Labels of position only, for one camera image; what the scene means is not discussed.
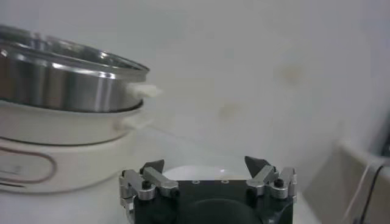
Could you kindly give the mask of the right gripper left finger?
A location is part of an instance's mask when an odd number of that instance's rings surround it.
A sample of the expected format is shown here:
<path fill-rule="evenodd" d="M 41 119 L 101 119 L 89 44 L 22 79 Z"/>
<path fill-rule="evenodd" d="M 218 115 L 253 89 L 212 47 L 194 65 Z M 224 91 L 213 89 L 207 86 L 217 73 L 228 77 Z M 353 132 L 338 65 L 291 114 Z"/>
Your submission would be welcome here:
<path fill-rule="evenodd" d="M 179 182 L 170 180 L 162 174 L 163 159 L 147 162 L 138 172 L 133 169 L 123 170 L 119 176 L 120 205 L 130 210 L 135 198 L 152 201 L 158 195 L 176 199 L 179 196 Z"/>

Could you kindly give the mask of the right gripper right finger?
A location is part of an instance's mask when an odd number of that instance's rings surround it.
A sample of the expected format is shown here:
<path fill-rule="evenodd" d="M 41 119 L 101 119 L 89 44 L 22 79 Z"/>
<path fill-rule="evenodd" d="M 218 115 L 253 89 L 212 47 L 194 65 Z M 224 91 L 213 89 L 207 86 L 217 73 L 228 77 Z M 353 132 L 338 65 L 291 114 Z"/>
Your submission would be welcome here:
<path fill-rule="evenodd" d="M 244 162 L 251 175 L 246 184 L 257 197 L 268 191 L 276 200 L 297 199 L 297 174 L 294 168 L 285 167 L 279 172 L 265 159 L 251 156 L 245 156 Z"/>

